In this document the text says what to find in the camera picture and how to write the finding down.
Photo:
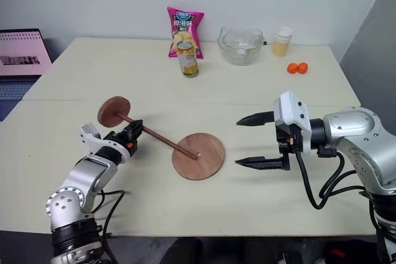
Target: cable connector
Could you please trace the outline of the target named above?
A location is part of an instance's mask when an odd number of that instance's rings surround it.
[[[320,158],[337,157],[337,150],[334,148],[325,148],[323,145],[319,145],[317,148],[317,156]]]

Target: round wooden board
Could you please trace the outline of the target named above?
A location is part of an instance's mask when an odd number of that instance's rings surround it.
[[[127,116],[130,110],[131,104],[128,99],[121,96],[111,97],[100,107],[98,111],[98,122],[108,128],[115,127],[123,121],[116,113]]]
[[[178,145],[199,155],[197,160],[193,160],[178,150],[173,151],[173,167],[186,179],[192,181],[207,179],[223,165],[225,149],[222,142],[213,135],[191,134],[180,140]]]

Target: laptop keyboard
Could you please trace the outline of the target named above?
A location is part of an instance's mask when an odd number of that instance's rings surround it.
[[[0,85],[0,100],[21,100],[34,83]]]

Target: table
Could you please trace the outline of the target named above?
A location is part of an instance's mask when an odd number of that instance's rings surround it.
[[[87,154],[78,126],[99,126],[98,108],[111,96],[132,103],[142,118],[171,140],[207,132],[226,148],[221,170],[204,181],[180,177],[171,148],[143,134],[133,159],[118,167],[106,191],[128,192],[110,223],[115,235],[137,236],[323,236],[372,234],[367,201],[356,191],[312,208],[296,160],[291,171],[256,171],[234,160],[279,156],[273,124],[240,127],[244,116],[272,110],[292,90],[311,118],[358,106],[359,100],[327,46],[291,46],[274,57],[264,46],[250,66],[233,66],[215,43],[202,43],[204,60],[194,79],[167,57],[169,41],[77,38],[0,125],[0,230],[50,232],[46,198]],[[287,73],[289,62],[306,61],[306,75]],[[315,193],[338,166],[314,151],[306,166]],[[346,162],[346,170],[351,164]],[[341,185],[360,184],[351,176]],[[97,213],[99,223],[111,203]]]
[[[0,125],[0,229],[50,232],[44,212],[47,196],[87,154],[78,125],[96,122],[102,101],[21,101]],[[254,104],[132,103],[134,118],[178,141],[194,132],[216,135],[226,148],[221,170],[204,181],[180,177],[171,164],[171,148],[147,134],[139,138],[133,159],[118,166],[106,190],[128,191],[110,224],[115,235],[134,236],[335,236],[372,234],[368,202],[357,191],[330,198],[315,210],[309,204],[294,157],[291,171],[256,171],[234,160],[278,156],[273,124],[241,127],[248,114],[272,109]],[[338,111],[308,107],[311,118]],[[315,193],[338,166],[336,158],[306,166]],[[346,162],[346,170],[351,164]],[[343,185],[360,184],[351,176]],[[97,213],[99,223],[110,204]]]
[[[202,43],[200,74],[183,77],[170,42],[77,38],[25,95],[25,100],[105,100],[119,95],[133,102],[272,104],[285,90],[312,106],[359,106],[360,102],[328,46],[290,46],[275,57],[264,46],[256,63],[234,66],[216,43]],[[286,71],[305,61],[306,75]]]

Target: snack bag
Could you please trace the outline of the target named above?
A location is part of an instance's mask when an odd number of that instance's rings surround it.
[[[200,49],[197,27],[204,17],[203,12],[183,12],[168,6],[169,18],[172,26],[172,44],[169,49],[169,57],[177,57],[177,44],[182,40],[191,41],[196,49],[197,58],[203,59]]]

